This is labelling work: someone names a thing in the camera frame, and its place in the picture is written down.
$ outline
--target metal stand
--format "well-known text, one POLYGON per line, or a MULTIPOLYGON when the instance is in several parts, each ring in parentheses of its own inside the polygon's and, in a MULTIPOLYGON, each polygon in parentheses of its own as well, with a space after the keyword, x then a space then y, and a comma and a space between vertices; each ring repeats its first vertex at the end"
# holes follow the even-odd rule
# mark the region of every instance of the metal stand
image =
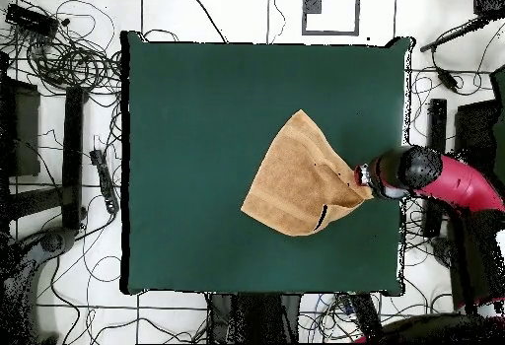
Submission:
POLYGON ((297 343, 300 295, 213 294, 209 344, 297 343))
POLYGON ((495 20, 500 20, 503 18, 505 18, 504 15, 486 16, 486 17, 477 18, 474 21, 469 22, 466 26, 462 27, 458 31, 448 34, 447 36, 442 36, 442 37, 438 38, 437 40, 435 40, 431 43, 428 43, 427 45, 422 46, 421 52, 426 52, 429 49, 436 49, 438 46, 440 46, 443 43, 448 42, 449 40, 456 39, 457 37, 466 35, 469 32, 478 31, 479 29, 482 29, 484 26, 486 26, 490 22, 494 22, 495 20))
POLYGON ((8 163, 14 150, 17 116, 13 84, 7 76, 8 65, 9 56, 0 52, 0 343, 37 344, 36 274, 46 261, 72 247, 84 215, 81 209, 81 151, 86 96, 80 87, 67 89, 63 187, 12 196, 8 163), (32 241, 12 243, 11 221, 58 206, 61 206, 62 228, 35 234, 31 236, 32 241))
POLYGON ((369 294, 350 295, 349 299, 354 307, 358 326, 367 342, 379 341, 383 336, 383 327, 375 310, 372 296, 369 294))

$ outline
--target towel fold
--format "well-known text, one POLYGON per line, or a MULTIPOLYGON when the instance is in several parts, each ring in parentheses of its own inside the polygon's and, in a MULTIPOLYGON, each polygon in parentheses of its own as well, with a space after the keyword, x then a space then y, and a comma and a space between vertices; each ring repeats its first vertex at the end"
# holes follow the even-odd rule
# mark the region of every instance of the towel fold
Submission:
POLYGON ((356 184, 354 171, 299 110, 270 145, 241 210, 282 234, 306 236, 371 198, 371 189, 356 184))

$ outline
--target black cord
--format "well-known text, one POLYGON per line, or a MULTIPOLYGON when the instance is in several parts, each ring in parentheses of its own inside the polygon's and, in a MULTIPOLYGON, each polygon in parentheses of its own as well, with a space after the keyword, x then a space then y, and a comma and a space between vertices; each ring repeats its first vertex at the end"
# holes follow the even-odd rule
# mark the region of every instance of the black cord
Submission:
POLYGON ((426 305, 422 305, 422 304, 410 305, 410 306, 408 306, 406 308, 403 308, 402 310, 399 310, 397 313, 395 313, 395 314, 387 317, 386 319, 382 319, 381 323, 387 322, 388 320, 391 320, 394 317, 397 317, 400 313, 403 313, 404 311, 407 311, 407 310, 412 309, 412 308, 419 308, 419 307, 424 307, 427 310, 426 305))
POLYGON ((173 38, 174 38, 174 41, 175 41, 175 42, 179 42, 179 37, 178 37, 176 34, 174 34, 173 32, 170 32, 170 31, 164 31, 163 29, 152 29, 151 31, 148 31, 148 32, 146 32, 145 34, 143 34, 143 36, 145 37, 145 39, 146 39, 147 41, 150 41, 150 40, 147 38, 147 36, 148 36, 148 34, 150 34, 151 32, 159 32, 159 33, 161 33, 161 34, 169 34, 171 37, 173 37, 173 38))
POLYGON ((52 185, 54 186, 54 188, 56 189, 56 191, 58 192, 58 197, 59 197, 59 200, 60 200, 60 204, 61 206, 63 206, 63 193, 61 192, 61 188, 56 184, 56 181, 54 180, 54 177, 52 176, 51 174, 51 171, 49 170, 49 167, 47 166, 47 163, 45 162, 45 159, 42 157, 42 155, 32 146, 30 145, 29 143, 27 142, 24 142, 20 139, 15 139, 16 142, 19 142, 21 143, 22 145, 25 145, 26 147, 28 147, 29 149, 31 149, 32 151, 34 151, 38 157, 40 158, 40 160, 42 161, 43 163, 43 166, 45 167, 45 170, 47 171, 47 175, 49 175, 49 178, 51 179, 51 182, 52 182, 52 185))
MULTIPOLYGON (((95 277, 93 273, 95 272, 95 270, 97 269, 97 267, 101 264, 101 262, 103 262, 103 261, 105 261, 105 260, 107 260, 109 258, 116 259, 120 263, 120 259, 117 258, 116 256, 113 256, 113 255, 107 255, 107 256, 104 256, 101 259, 99 259, 97 261, 97 263, 93 266, 93 268, 92 268, 92 270, 90 272, 90 277, 88 278, 88 285, 86 286, 86 305, 87 305, 87 311, 88 311, 88 313, 86 315, 86 329, 85 329, 84 332, 88 332, 88 334, 90 336, 90 343, 91 343, 91 340, 93 340, 93 329, 92 328, 93 328, 93 320, 95 319, 95 315, 96 315, 96 311, 95 310, 90 310, 90 284, 91 284, 91 279, 92 278, 97 279, 97 277, 95 277), (91 315, 92 311, 94 311, 94 313, 93 313, 93 319, 91 319, 91 321, 88 323, 88 318, 91 315)), ((102 283, 110 283, 112 281, 117 280, 119 277, 120 277, 120 275, 118 277, 115 277, 115 278, 111 279, 111 280, 100 279, 99 281, 101 281, 102 283)))
MULTIPOLYGON (((69 2, 77 2, 77 3, 82 3, 89 5, 96 10, 100 11, 104 16, 106 16, 111 23, 112 26, 112 36, 110 37, 110 41, 108 42, 108 45, 113 39, 113 35, 115 32, 114 29, 114 24, 109 15, 107 15, 104 11, 96 8, 96 6, 92 5, 91 3, 86 3, 86 2, 81 2, 79 0, 69 0, 64 3, 62 3, 56 10, 55 15, 50 15, 47 13, 44 9, 40 8, 39 6, 32 5, 29 3, 32 7, 39 9, 42 11, 44 14, 46 14, 48 17, 56 17, 59 18, 60 16, 67 16, 70 17, 71 20, 74 18, 81 18, 81 19, 87 19, 91 21, 91 28, 85 33, 85 34, 78 34, 73 31, 71 31, 68 28, 68 24, 66 26, 59 26, 58 28, 58 33, 57 36, 54 40, 51 42, 47 43, 45 45, 45 48, 40 49, 38 45, 35 43, 28 41, 27 39, 24 39, 20 36, 19 32, 17 29, 11 28, 9 30, 9 34, 7 36, 0 35, 0 38, 2 38, 2 46, 5 46, 6 50, 11 50, 11 60, 13 60, 13 63, 15 63, 17 60, 20 59, 26 59, 27 64, 29 65, 31 71, 25 71, 25 70, 19 70, 21 72, 24 72, 27 75, 27 78, 29 82, 31 81, 31 77, 36 77, 40 79, 40 83, 44 86, 44 88, 48 91, 48 94, 45 93, 40 93, 43 97, 64 97, 65 93, 63 92, 67 86, 72 86, 72 85, 80 85, 85 87, 85 89, 88 91, 88 94, 90 95, 90 101, 93 102, 94 104, 97 104, 101 107, 109 107, 111 109, 111 117, 110 117, 110 123, 109 123, 109 132, 108 132, 108 137, 107 141, 104 143, 102 140, 100 140, 103 144, 105 144, 104 147, 104 154, 107 155, 107 152, 109 149, 113 149, 114 151, 114 157, 117 160, 120 160, 120 157, 117 155, 117 150, 114 146, 116 142, 121 142, 121 128, 120 128, 120 118, 121 118, 121 111, 119 108, 119 101, 120 101, 120 88, 119 88, 119 83, 120 83, 120 52, 116 52, 112 57, 108 58, 106 54, 106 49, 101 48, 99 45, 97 45, 94 42, 91 42, 87 40, 87 37, 94 31, 96 27, 96 19, 93 17, 93 15, 73 15, 69 13, 63 13, 61 11, 62 6, 69 2), (102 96, 102 95, 113 95, 113 101, 111 103, 102 103, 97 100, 97 96, 102 96)), ((169 35, 172 35, 175 40, 179 40, 176 34, 170 33, 168 31, 162 31, 162 30, 152 30, 150 32, 165 32, 169 35)), ((55 136, 55 132, 53 129, 47 131, 43 135, 40 136, 45 136, 48 135, 49 133, 52 133, 52 137, 54 139, 54 142, 62 147, 61 142, 59 142, 55 136)), ((57 149, 61 150, 60 148, 54 148, 54 147, 45 147, 45 146, 40 146, 40 148, 43 149, 57 149)), ((81 154, 87 156, 89 158, 88 154, 85 154, 81 151, 79 151, 81 154)), ((116 174, 118 170, 121 168, 121 165, 117 166, 114 170, 113 177, 115 179, 116 174)), ((54 181, 54 178, 52 175, 49 173, 49 177, 52 180, 52 184, 54 187, 59 187, 54 181)), ((90 205, 91 201, 88 205, 88 215, 90 214, 90 205)), ((83 243, 83 252, 84 256, 81 256, 78 258, 77 261, 75 261, 69 268, 65 270, 62 274, 58 275, 58 269, 59 269, 59 259, 57 261, 57 269, 53 273, 50 285, 43 290, 41 293, 39 293, 38 296, 42 295, 46 290, 49 288, 53 290, 53 293, 55 296, 58 298, 61 298, 57 291, 54 289, 54 284, 61 279, 63 275, 65 275, 68 271, 70 271, 79 261, 80 259, 86 259, 86 253, 95 245, 95 243, 98 241, 100 238, 100 235, 104 231, 104 229, 110 225, 114 220, 115 220, 116 215, 113 215, 110 217, 110 219, 100 226, 99 228, 96 228, 92 231, 88 231, 88 226, 86 224, 86 230, 84 235, 78 237, 75 239, 75 242, 79 240, 85 240, 88 236, 100 231, 99 235, 94 239, 94 242, 88 249, 84 249, 85 244, 83 243)), ((104 282, 104 279, 100 279, 98 276, 94 274, 95 268, 97 268, 98 264, 104 261, 107 258, 116 258, 115 256, 107 256, 104 257, 102 260, 97 262, 97 264, 90 270, 90 267, 88 266, 87 261, 85 261, 86 268, 90 274, 89 277, 89 282, 88 282, 88 288, 87 288, 87 305, 84 306, 88 311, 88 314, 86 316, 86 328, 75 338, 73 339, 70 344, 73 344, 77 342, 86 332, 91 336, 91 342, 92 344, 98 344, 97 338, 99 338, 99 335, 103 333, 105 329, 102 329, 99 334, 94 336, 93 334, 93 324, 94 324, 94 319, 95 315, 97 312, 97 309, 91 309, 89 305, 89 287, 91 284, 91 279, 95 278, 98 281, 104 282)), ((76 310, 78 313, 77 319, 70 328, 70 330, 67 332, 64 343, 66 344, 68 342, 68 338, 72 331, 75 329, 81 314, 79 312, 79 308, 75 305, 72 305, 70 302, 61 299, 64 305, 63 307, 66 308, 72 308, 73 310, 76 310)), ((146 320, 150 322, 148 319, 144 318, 139 318, 138 320, 146 320)), ((182 332, 180 334, 172 334, 171 332, 165 331, 156 325, 153 324, 154 327, 157 329, 168 333, 171 335, 170 340, 177 339, 180 341, 179 337, 187 335, 188 337, 190 336, 189 333, 187 332, 182 332)), ((205 335, 205 332, 208 330, 208 322, 205 321, 200 325, 196 333, 194 334, 193 337, 191 337, 190 342, 193 343, 198 343, 201 342, 203 339, 203 336, 205 335)))
POLYGON ((431 304, 430 304, 430 313, 433 313, 433 310, 434 310, 434 306, 435 306, 435 302, 437 302, 440 298, 443 298, 443 297, 453 297, 453 295, 451 293, 442 293, 441 295, 438 295, 436 296, 432 301, 431 301, 431 304))
POLYGON ((282 28, 280 30, 280 33, 279 34, 276 34, 274 37, 273 37, 273 40, 272 40, 272 43, 275 42, 275 39, 278 37, 278 36, 281 36, 282 33, 284 32, 284 27, 286 26, 286 17, 284 16, 284 14, 279 10, 279 8, 277 7, 277 0, 273 0, 273 6, 275 7, 275 10, 277 10, 277 12, 279 12, 279 14, 282 16, 282 20, 284 21, 283 25, 282 25, 282 28))
MULTIPOLYGON (((481 18, 475 18, 475 19, 472 19, 471 21, 469 21, 469 22, 467 22, 465 24, 462 24, 462 25, 456 26, 455 28, 449 29, 448 31, 446 31, 446 32, 442 33, 440 36, 438 36, 437 39, 436 39, 436 41, 438 41, 443 36, 449 34, 450 32, 457 31, 457 30, 459 30, 459 29, 461 29, 463 27, 469 26, 473 22, 476 22, 476 21, 479 21, 479 20, 481 20, 481 18)), ((466 73, 473 74, 473 81, 472 82, 473 82, 473 85, 475 86, 475 90, 473 90, 470 93, 462 93, 460 91, 463 88, 463 85, 464 85, 463 79, 461 77, 459 77, 460 80, 461 80, 461 84, 458 85, 458 82, 456 81, 455 77, 452 76, 452 72, 443 69, 442 67, 440 67, 437 64, 437 62, 435 60, 435 51, 436 51, 437 47, 433 47, 431 49, 431 60, 433 62, 433 67, 435 68, 436 72, 439 75, 439 79, 442 82, 441 84, 444 84, 449 90, 451 90, 452 92, 454 92, 454 93, 456 93, 456 94, 458 94, 460 96, 471 96, 471 95, 477 93, 479 90, 492 90, 491 88, 482 87, 482 74, 488 74, 488 73, 480 71, 480 67, 482 66, 482 63, 484 61, 484 57, 485 57, 485 54, 487 52, 487 49, 488 49, 489 45, 494 41, 494 39, 499 35, 499 33, 501 32, 501 30, 504 27, 505 27, 505 23, 500 26, 500 28, 496 31, 496 33, 493 35, 493 37, 487 43, 484 51, 482 52, 482 56, 480 58, 480 61, 479 61, 479 64, 478 64, 478 67, 477 67, 476 71, 460 72, 461 74, 466 74, 466 73)))
POLYGON ((106 327, 102 328, 102 329, 99 331, 99 333, 98 333, 98 334, 97 334, 97 335, 93 338, 93 340, 92 340, 92 342, 91 342, 91 344, 90 344, 90 345, 98 344, 98 342, 97 342, 97 341, 98 341, 98 339, 99 339, 100 335, 101 335, 104 331, 106 331, 106 330, 108 330, 108 329, 118 329, 118 328, 123 328, 123 327, 125 327, 125 326, 129 326, 129 325, 132 325, 132 324, 134 324, 134 323, 136 323, 136 322, 139 322, 140 320, 143 320, 143 321, 145 321, 145 322, 149 323, 151 326, 153 326, 155 329, 159 330, 160 332, 163 332, 163 333, 165 333, 165 334, 167 334, 167 335, 170 335, 172 338, 171 338, 169 341, 171 341, 171 340, 173 340, 173 339, 177 339, 179 343, 187 343, 187 344, 192 344, 192 343, 193 343, 193 342, 192 342, 192 340, 182 340, 182 339, 179 339, 179 337, 180 337, 181 335, 188 334, 188 335, 190 336, 190 334, 189 334, 188 332, 180 332, 180 333, 178 333, 178 334, 174 334, 174 333, 172 333, 172 332, 170 332, 170 331, 168 331, 168 330, 166 330, 166 329, 163 329, 163 328, 161 328, 160 326, 156 325, 155 323, 153 323, 153 321, 151 321, 150 319, 148 319, 148 318, 146 318, 146 317, 139 317, 138 319, 134 319, 134 320, 131 320, 131 321, 129 321, 129 322, 126 322, 126 323, 123 323, 123 324, 120 324, 120 325, 110 325, 110 326, 106 326, 106 327))
POLYGON ((422 261, 416 262, 414 264, 405 264, 404 266, 405 267, 415 267, 416 265, 421 265, 424 261, 426 261, 426 259, 428 259, 428 254, 426 254, 426 256, 424 257, 424 259, 422 261))
POLYGON ((415 290, 417 290, 417 292, 419 292, 419 294, 422 296, 422 298, 424 299, 424 303, 425 303, 425 308, 426 308, 426 314, 428 314, 428 299, 426 299, 426 296, 424 296, 424 293, 422 293, 419 288, 413 284, 410 280, 408 280, 407 278, 403 277, 403 280, 405 280, 410 286, 412 286, 415 290))
POLYGON ((209 18, 210 23, 212 24, 212 26, 214 27, 214 29, 216 30, 216 32, 219 34, 219 36, 221 37, 221 39, 223 40, 223 42, 228 43, 228 41, 225 39, 225 37, 223 36, 223 34, 221 33, 221 31, 218 29, 218 27, 216 26, 216 24, 214 23, 214 21, 210 17, 210 14, 207 11, 207 9, 205 8, 205 6, 201 3, 200 0, 196 0, 196 2, 200 5, 200 7, 202 8, 202 10, 205 12, 205 14, 207 15, 207 17, 209 18))
POLYGON ((393 298, 390 298, 390 301, 391 301, 391 304, 393 305, 393 308, 395 308, 395 311, 399 312, 397 305, 395 305, 395 302, 393 302, 393 298))
POLYGON ((74 304, 71 304, 67 300, 63 299, 58 294, 58 292, 56 292, 56 289, 54 289, 54 278, 56 277, 58 269, 59 269, 59 255, 56 257, 56 269, 54 270, 54 273, 52 274, 51 282, 50 282, 50 286, 49 287, 51 288, 52 293, 54 294, 54 296, 56 296, 56 298, 58 298, 61 302, 67 304, 68 306, 70 306, 71 308, 73 308, 77 312, 77 319, 75 319, 75 322, 73 323, 72 327, 68 330, 67 334, 65 335, 65 338, 63 339, 62 345, 65 345, 66 342, 67 342, 67 339, 68 339, 68 337, 70 335, 70 333, 74 330, 75 326, 77 325, 77 322, 79 322, 79 319, 81 318, 81 311, 74 304))

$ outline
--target grout line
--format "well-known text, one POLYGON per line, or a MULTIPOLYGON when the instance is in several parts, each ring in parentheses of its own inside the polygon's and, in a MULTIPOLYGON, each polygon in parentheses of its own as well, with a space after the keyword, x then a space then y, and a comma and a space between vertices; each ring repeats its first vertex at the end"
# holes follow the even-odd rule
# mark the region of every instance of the grout line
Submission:
MULTIPOLYGON (((19 38, 19 32, 16 32, 16 42, 15 42, 15 52, 18 52, 18 38, 19 38)), ((19 66, 18 66, 18 53, 16 53, 16 80, 18 80, 18 74, 19 74, 19 66)), ((18 197, 19 193, 19 184, 18 184, 18 176, 16 175, 16 198, 18 197)), ((16 242, 19 240, 19 222, 18 219, 16 219, 16 242)))
MULTIPOLYGON (((410 68, 410 69, 404 69, 403 71, 412 71, 412 72, 422 72, 422 73, 438 73, 438 70, 436 69, 416 69, 416 68, 410 68)), ((470 71, 470 70, 446 70, 447 72, 450 72, 452 74, 476 74, 477 72, 475 70, 470 71)), ((478 71, 478 74, 483 74, 483 75, 488 75, 492 74, 494 71, 478 71)))
MULTIPOLYGON (((69 305, 63 304, 36 304, 39 308, 68 308, 73 309, 69 305)), ((207 311, 207 308, 172 308, 172 307, 114 307, 114 306, 100 306, 100 305, 75 305, 78 309, 103 309, 103 310, 126 310, 126 311, 207 311)), ((313 310, 303 310, 299 312, 300 314, 325 314, 324 311, 313 311, 313 310)), ((336 314, 344 315, 343 312, 337 312, 336 314)), ((397 313, 381 313, 381 316, 386 317, 412 317, 417 316, 417 314, 397 314, 397 313)))
POLYGON ((397 0, 395 0, 395 15, 393 16, 393 37, 397 37, 397 0))
POLYGON ((135 330, 135 345, 138 345, 138 330, 140 327, 140 296, 137 295, 137 322, 135 330))
POLYGON ((266 2, 266 44, 268 44, 268 37, 270 36, 270 0, 266 2))
POLYGON ((144 0, 140 0, 140 32, 144 35, 144 0))
MULTIPOLYGON (((40 308, 68 308, 72 309, 70 305, 63 304, 36 304, 40 308)), ((110 310, 126 310, 126 311, 207 311, 207 308, 170 308, 170 307, 115 307, 115 306, 101 306, 101 305, 74 305, 78 309, 110 309, 110 310)))

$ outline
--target black metal frame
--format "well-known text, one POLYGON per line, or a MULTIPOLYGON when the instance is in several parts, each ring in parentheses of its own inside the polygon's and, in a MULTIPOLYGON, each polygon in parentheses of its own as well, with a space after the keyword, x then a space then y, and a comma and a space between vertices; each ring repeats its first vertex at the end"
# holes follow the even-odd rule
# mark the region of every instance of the black metal frame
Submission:
POLYGON ((79 231, 81 208, 83 105, 87 95, 80 87, 68 88, 65 101, 63 187, 54 186, 11 195, 8 157, 14 150, 16 101, 13 80, 7 76, 9 56, 0 52, 0 343, 36 344, 36 280, 46 261, 69 250, 79 231), (10 222, 61 206, 62 227, 34 234, 15 245, 10 222))

